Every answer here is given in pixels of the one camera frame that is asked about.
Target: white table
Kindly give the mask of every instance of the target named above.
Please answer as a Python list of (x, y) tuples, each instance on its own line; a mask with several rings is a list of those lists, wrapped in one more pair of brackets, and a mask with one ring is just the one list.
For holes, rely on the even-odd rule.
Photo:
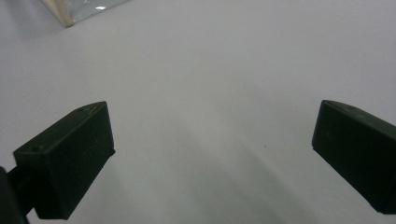
[(395, 223), (310, 144), (322, 99), (396, 124), (395, 11), (133, 0), (64, 29), (38, 1), (0, 1), (0, 165), (106, 100), (117, 154), (66, 223)]

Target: white surface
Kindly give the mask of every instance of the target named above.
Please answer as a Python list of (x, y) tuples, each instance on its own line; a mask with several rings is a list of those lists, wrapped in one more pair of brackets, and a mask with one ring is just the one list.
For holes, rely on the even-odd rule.
[(0, 163), (106, 100), (117, 154), (67, 223), (396, 223), (310, 145), (322, 99), (396, 124), (395, 11), (134, 0), (64, 29), (0, 1)]

